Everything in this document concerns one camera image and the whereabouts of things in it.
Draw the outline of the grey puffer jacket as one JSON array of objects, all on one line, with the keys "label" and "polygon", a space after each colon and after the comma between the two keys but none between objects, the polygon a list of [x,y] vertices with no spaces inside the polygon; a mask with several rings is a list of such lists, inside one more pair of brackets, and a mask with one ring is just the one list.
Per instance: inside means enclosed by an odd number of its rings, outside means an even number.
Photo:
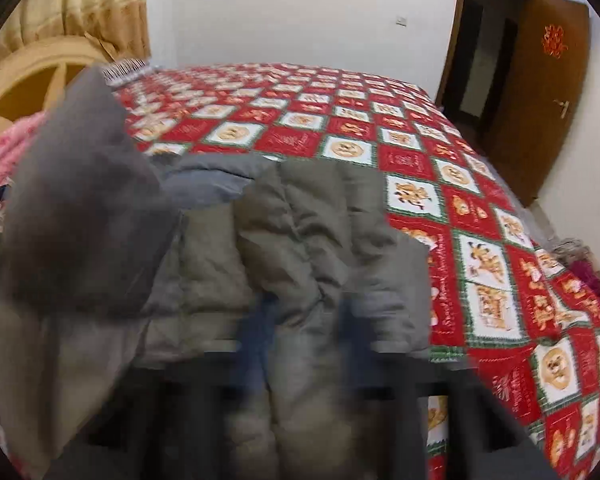
[{"label": "grey puffer jacket", "polygon": [[236,349],[276,297],[263,376],[226,416],[231,479],[368,479],[343,305],[382,353],[429,346],[427,247],[384,179],[336,159],[148,157],[98,67],[35,133],[0,233],[0,424],[33,479],[132,368]]}]

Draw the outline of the pink clothes on floor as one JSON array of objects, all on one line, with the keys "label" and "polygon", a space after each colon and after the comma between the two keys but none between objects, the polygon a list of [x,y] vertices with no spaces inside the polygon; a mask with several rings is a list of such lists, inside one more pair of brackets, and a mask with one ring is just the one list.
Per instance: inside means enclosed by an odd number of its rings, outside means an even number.
[{"label": "pink clothes on floor", "polygon": [[600,298],[600,265],[583,240],[564,238],[550,253]]}]

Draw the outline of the red patterned bed sheet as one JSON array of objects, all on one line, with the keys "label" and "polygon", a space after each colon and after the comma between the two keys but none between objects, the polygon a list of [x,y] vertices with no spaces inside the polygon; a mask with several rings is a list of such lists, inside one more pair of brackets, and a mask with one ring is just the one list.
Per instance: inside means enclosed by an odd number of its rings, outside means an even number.
[{"label": "red patterned bed sheet", "polygon": [[287,64],[154,70],[118,88],[155,158],[251,154],[377,170],[428,250],[431,362],[472,368],[548,459],[600,479],[600,298],[536,242],[495,169],[421,88]]}]

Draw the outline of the pink folded quilt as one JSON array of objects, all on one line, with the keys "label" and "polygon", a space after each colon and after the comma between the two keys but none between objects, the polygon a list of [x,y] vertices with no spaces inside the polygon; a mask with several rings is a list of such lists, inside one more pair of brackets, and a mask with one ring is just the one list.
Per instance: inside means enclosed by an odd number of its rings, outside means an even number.
[{"label": "pink folded quilt", "polygon": [[14,173],[46,115],[46,112],[38,112],[20,118],[0,135],[0,186],[6,184]]}]

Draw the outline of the striped grey pillow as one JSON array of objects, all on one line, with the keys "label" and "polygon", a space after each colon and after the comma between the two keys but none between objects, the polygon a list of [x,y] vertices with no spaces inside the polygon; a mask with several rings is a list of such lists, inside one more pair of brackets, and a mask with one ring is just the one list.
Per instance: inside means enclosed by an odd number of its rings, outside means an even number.
[{"label": "striped grey pillow", "polygon": [[112,88],[124,86],[141,76],[150,74],[153,70],[154,68],[141,58],[122,58],[100,66],[106,84]]}]

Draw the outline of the cream wooden headboard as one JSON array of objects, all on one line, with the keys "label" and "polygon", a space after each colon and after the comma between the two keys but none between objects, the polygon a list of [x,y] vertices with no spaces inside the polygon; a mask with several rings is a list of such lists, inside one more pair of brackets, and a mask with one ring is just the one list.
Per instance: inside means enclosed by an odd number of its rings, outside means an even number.
[{"label": "cream wooden headboard", "polygon": [[76,76],[112,57],[85,37],[65,36],[29,44],[0,63],[0,135],[16,120],[48,110]]}]

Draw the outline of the brown wooden door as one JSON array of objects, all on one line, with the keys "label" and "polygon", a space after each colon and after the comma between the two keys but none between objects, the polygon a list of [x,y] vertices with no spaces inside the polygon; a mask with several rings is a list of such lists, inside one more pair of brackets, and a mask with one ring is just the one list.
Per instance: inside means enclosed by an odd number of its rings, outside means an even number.
[{"label": "brown wooden door", "polygon": [[[568,50],[543,53],[548,24],[562,25]],[[590,53],[588,7],[571,0],[530,0],[518,30],[504,96],[484,138],[484,151],[498,174],[528,206],[538,197],[565,143],[580,99]],[[569,100],[564,120],[554,100]]]}]

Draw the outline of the red double happiness sticker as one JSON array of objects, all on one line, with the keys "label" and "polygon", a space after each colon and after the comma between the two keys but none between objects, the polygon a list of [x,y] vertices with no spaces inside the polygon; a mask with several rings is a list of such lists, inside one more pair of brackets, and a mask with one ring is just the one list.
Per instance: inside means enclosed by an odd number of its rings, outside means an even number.
[{"label": "red double happiness sticker", "polygon": [[561,58],[562,54],[568,50],[564,39],[565,31],[562,25],[546,25],[541,39],[543,53],[552,58]]}]

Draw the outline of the beige gold curtain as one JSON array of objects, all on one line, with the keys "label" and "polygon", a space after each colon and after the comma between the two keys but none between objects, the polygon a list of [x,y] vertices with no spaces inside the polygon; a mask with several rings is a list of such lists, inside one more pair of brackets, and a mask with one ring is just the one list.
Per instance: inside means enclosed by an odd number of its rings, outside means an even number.
[{"label": "beige gold curtain", "polygon": [[0,29],[0,63],[63,36],[91,41],[110,60],[149,58],[147,0],[21,0]]}]

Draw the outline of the dark door frame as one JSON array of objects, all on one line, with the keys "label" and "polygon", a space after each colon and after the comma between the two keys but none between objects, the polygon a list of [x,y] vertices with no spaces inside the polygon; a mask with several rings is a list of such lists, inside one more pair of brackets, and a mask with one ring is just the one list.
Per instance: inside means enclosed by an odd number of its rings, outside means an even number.
[{"label": "dark door frame", "polygon": [[530,0],[456,0],[436,104],[445,116],[488,130],[504,96],[524,8]]}]

